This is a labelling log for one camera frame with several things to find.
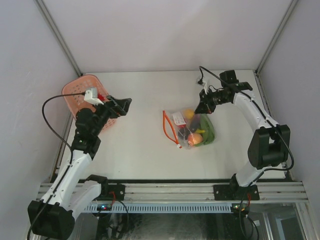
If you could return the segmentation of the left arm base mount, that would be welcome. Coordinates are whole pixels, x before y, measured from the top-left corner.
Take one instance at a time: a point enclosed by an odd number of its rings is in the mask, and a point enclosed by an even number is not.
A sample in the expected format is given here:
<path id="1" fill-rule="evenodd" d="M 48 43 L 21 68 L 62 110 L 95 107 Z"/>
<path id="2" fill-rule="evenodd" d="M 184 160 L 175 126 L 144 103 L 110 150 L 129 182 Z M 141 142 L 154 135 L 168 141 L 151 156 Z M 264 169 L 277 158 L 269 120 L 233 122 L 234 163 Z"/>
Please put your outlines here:
<path id="1" fill-rule="evenodd" d="M 125 198 L 126 186 L 124 184 L 109 184 L 103 187 L 100 195 L 96 198 L 97 201 L 111 201 L 120 200 Z"/>

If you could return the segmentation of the red fake apple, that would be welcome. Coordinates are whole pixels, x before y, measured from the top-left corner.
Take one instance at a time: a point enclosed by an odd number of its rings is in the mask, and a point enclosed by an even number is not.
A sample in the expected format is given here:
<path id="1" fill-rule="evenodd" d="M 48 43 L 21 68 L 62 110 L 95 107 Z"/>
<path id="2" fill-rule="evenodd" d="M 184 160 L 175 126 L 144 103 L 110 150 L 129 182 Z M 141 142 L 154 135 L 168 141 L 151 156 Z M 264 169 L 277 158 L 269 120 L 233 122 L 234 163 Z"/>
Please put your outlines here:
<path id="1" fill-rule="evenodd" d="M 97 96 L 101 101 L 105 101 L 105 97 L 102 94 L 99 93 Z"/>

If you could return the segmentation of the green fake lettuce leaf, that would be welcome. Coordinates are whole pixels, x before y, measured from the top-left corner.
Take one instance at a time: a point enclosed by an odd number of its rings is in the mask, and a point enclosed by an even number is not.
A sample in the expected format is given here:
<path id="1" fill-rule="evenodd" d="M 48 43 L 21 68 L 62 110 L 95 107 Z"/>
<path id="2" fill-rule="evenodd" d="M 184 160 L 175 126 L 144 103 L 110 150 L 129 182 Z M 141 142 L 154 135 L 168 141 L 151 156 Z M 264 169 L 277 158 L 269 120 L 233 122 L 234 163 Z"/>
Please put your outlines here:
<path id="1" fill-rule="evenodd" d="M 202 133 L 202 142 L 201 145 L 209 145 L 213 143 L 215 140 L 215 129 L 210 120 L 210 118 L 206 114 L 200 115 L 200 129 L 204 130 Z"/>

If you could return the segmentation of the clear zip top bag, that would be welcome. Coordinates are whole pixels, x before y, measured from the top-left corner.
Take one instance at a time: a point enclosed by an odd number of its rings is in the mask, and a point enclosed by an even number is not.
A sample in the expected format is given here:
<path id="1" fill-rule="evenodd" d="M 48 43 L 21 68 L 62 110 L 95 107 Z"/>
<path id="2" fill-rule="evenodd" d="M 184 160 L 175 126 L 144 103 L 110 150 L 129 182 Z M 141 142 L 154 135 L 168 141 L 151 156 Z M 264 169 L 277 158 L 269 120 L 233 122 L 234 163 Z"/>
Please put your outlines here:
<path id="1" fill-rule="evenodd" d="M 196 114 L 192 108 L 162 112 L 165 136 L 181 149 L 212 144 L 216 139 L 214 126 L 206 114 Z"/>

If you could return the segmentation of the yellow fake chili pepper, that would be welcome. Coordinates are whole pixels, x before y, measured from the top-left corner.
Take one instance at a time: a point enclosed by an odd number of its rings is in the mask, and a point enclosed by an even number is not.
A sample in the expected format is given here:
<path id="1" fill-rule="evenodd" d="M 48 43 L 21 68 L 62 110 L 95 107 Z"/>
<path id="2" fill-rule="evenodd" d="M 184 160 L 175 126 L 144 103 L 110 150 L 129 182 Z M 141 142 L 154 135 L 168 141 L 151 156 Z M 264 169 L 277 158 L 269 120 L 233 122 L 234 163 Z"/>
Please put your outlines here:
<path id="1" fill-rule="evenodd" d="M 199 128 L 195 131 L 195 133 L 197 133 L 197 134 L 203 134 L 205 132 L 206 131 L 204 129 L 199 129 Z"/>

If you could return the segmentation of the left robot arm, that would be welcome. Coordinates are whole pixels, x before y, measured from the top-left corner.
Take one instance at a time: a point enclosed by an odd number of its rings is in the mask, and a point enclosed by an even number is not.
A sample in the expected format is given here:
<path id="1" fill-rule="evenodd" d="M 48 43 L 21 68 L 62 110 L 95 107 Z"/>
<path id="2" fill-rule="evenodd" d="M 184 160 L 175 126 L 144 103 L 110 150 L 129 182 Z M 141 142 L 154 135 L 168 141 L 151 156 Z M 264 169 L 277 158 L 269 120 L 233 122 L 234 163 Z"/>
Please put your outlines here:
<path id="1" fill-rule="evenodd" d="M 99 175 L 90 175 L 80 190 L 74 190 L 82 172 L 98 152 L 101 144 L 99 134 L 103 127 L 110 119 L 126 116 L 132 99 L 116 99 L 108 95 L 102 102 L 86 93 L 83 96 L 95 110 L 82 108 L 76 113 L 75 135 L 72 144 L 67 145 L 70 160 L 41 199 L 30 202 L 27 208 L 30 221 L 27 239 L 31 234 L 56 240 L 68 239 L 77 218 L 89 203 L 109 196 L 108 179 Z"/>

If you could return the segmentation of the orange fake peach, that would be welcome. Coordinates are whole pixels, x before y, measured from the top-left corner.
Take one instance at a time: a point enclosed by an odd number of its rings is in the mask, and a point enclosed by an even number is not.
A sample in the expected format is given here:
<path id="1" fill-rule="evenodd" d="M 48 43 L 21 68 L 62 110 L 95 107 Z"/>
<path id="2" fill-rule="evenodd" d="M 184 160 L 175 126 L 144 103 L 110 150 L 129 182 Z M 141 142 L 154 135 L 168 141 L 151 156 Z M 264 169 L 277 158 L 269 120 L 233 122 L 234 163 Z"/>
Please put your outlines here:
<path id="1" fill-rule="evenodd" d="M 190 146 L 195 146 L 203 142 L 203 137 L 199 133 L 190 133 L 187 137 L 187 142 Z"/>

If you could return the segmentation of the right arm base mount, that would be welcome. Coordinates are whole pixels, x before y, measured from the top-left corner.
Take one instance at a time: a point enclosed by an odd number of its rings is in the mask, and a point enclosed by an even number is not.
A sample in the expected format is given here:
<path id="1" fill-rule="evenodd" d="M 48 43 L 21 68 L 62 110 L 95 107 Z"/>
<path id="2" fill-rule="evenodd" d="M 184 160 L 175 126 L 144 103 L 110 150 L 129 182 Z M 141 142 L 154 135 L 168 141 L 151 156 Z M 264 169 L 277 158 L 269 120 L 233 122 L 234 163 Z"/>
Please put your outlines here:
<path id="1" fill-rule="evenodd" d="M 216 201 L 236 201 L 236 200 L 260 200 L 258 187 L 251 182 L 247 186 L 240 186 L 234 174 L 228 184 L 213 185 L 214 199 Z"/>

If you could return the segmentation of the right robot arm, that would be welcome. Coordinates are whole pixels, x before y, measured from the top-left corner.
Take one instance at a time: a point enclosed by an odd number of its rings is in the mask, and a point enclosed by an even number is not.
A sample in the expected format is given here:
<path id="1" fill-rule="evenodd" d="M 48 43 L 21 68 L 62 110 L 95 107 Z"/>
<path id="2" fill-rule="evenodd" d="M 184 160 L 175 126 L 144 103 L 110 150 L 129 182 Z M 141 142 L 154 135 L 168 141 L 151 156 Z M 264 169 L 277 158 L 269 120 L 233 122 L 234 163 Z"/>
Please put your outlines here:
<path id="1" fill-rule="evenodd" d="M 284 168 L 287 160 L 294 160 L 290 150 L 291 130 L 280 125 L 256 101 L 252 86 L 240 82 L 234 70 L 219 75 L 203 66 L 199 67 L 200 77 L 196 83 L 203 87 L 199 93 L 197 114 L 212 114 L 218 105 L 231 103 L 245 117 L 253 136 L 247 150 L 248 161 L 235 173 L 229 182 L 230 195 L 237 200 L 247 195 L 257 180 L 266 172 L 287 172 L 294 164 Z"/>

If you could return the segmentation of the orange fake fruit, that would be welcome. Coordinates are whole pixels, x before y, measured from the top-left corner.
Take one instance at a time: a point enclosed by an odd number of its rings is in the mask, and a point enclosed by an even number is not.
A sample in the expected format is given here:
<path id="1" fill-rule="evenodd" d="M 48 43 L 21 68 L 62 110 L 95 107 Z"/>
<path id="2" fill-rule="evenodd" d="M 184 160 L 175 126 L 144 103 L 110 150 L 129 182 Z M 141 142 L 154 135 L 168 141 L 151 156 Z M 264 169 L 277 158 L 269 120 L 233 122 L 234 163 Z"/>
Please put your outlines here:
<path id="1" fill-rule="evenodd" d="M 186 108 L 184 111 L 183 111 L 183 116 L 185 119 L 187 120 L 191 120 L 195 115 L 195 112 L 193 111 L 193 109 L 191 108 Z"/>

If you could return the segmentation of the purple fake eggplant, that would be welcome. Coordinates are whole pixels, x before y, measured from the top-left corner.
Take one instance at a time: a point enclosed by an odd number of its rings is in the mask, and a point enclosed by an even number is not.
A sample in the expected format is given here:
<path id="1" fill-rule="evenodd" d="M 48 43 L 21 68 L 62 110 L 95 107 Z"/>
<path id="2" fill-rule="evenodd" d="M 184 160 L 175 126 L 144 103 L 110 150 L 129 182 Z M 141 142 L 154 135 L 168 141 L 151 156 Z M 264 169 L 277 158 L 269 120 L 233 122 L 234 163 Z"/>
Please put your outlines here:
<path id="1" fill-rule="evenodd" d="M 191 119 L 190 125 L 189 125 L 189 130 L 192 133 L 195 133 L 197 129 L 200 129 L 201 127 L 201 115 L 196 114 L 194 117 Z"/>

